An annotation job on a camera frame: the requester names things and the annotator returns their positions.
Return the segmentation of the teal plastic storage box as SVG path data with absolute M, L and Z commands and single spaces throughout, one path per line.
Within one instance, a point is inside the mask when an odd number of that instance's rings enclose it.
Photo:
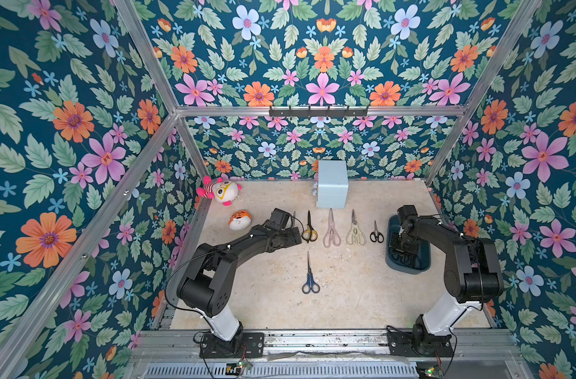
M 410 275 L 418 275 L 428 271 L 431 267 L 431 245 L 429 242 L 420 242 L 416 252 L 404 250 L 398 243 L 401 224 L 398 216 L 393 215 L 388 222 L 387 233 L 389 243 L 385 262 L 393 270 Z

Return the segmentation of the small all black scissors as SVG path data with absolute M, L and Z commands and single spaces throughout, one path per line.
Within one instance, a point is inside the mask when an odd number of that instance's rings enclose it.
M 369 238 L 370 238 L 370 241 L 372 243 L 384 243 L 385 242 L 385 237 L 381 233 L 381 231 L 379 230 L 378 224 L 376 221 L 374 221 L 374 229 L 370 233 Z

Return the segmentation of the yellow black handled scissors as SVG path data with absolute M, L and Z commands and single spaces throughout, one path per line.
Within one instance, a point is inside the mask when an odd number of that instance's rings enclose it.
M 307 223 L 305 224 L 301 237 L 306 243 L 315 242 L 319 238 L 317 231 L 312 226 L 312 215 L 310 211 L 307 213 Z

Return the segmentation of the cream kitchen scissors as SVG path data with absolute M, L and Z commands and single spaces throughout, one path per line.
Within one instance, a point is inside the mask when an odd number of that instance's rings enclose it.
M 351 227 L 346 235 L 346 244 L 349 246 L 365 246 L 366 238 L 357 221 L 355 210 L 351 213 Z

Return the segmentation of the pink kitchen scissors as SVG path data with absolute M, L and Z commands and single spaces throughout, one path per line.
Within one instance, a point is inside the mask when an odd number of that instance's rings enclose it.
M 323 245 L 327 249 L 333 246 L 341 246 L 341 238 L 336 229 L 334 212 L 332 208 L 328 213 L 327 232 L 323 238 Z

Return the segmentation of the blue grey handled scissors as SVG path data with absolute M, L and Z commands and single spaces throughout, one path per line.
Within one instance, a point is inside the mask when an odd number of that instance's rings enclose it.
M 319 294 L 320 292 L 320 286 L 319 284 L 316 283 L 315 278 L 313 276 L 310 253 L 307 254 L 307 279 L 306 282 L 301 287 L 301 291 L 305 295 Z

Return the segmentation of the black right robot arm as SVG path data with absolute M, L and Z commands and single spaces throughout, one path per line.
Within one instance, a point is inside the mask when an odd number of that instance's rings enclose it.
M 490 239 L 457 232 L 435 216 L 420 215 L 413 205 L 400 207 L 387 231 L 387 265 L 402 273 L 427 271 L 433 246 L 444 253 L 445 291 L 414 324 L 413 335 L 420 342 L 446 339 L 462 317 L 504 292 L 497 248 Z

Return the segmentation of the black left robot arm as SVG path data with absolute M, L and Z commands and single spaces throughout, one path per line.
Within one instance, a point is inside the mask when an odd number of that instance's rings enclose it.
M 212 336 L 226 343 L 234 341 L 243 330 L 229 308 L 237 269 L 260 254 L 302 244 L 301 225 L 294 215 L 275 208 L 263 224 L 231 242 L 199 245 L 185 265 L 177 298 L 203 317 Z

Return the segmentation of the light blue square box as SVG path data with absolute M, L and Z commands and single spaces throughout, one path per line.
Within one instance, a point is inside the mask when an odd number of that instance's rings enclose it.
M 320 160 L 318 172 L 317 199 L 318 208 L 345 208 L 349 180 L 344 160 Z

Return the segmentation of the orange white tiger plush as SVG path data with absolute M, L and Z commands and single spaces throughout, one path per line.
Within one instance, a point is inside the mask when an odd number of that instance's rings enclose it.
M 242 231 L 249 227 L 252 223 L 252 216 L 246 210 L 239 210 L 235 212 L 229 219 L 229 229 L 232 231 Z

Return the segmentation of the pink white plush toy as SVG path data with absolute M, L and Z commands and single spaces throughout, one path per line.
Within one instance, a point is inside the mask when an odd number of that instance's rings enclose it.
M 202 186 L 196 190 L 196 194 L 200 197 L 216 200 L 224 206 L 231 206 L 234 200 L 238 198 L 241 189 L 240 184 L 229 179 L 213 179 L 206 176 Z

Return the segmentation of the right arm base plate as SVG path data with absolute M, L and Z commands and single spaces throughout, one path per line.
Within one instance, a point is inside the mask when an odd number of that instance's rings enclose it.
M 407 358 L 450 358 L 454 349 L 450 336 L 435 336 L 421 325 L 415 325 L 411 332 L 387 326 L 387 345 L 392 355 Z

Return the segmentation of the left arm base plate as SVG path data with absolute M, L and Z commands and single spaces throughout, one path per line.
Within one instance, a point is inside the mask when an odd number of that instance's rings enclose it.
M 264 355 L 264 333 L 237 333 L 224 341 L 212 333 L 204 333 L 199 341 L 201 358 L 260 358 Z

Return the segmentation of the black hook rail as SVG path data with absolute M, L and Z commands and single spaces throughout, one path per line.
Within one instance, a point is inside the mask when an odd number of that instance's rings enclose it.
M 268 113 L 270 117 L 286 117 L 286 118 L 349 118 L 367 116 L 369 112 L 368 107 L 269 107 Z

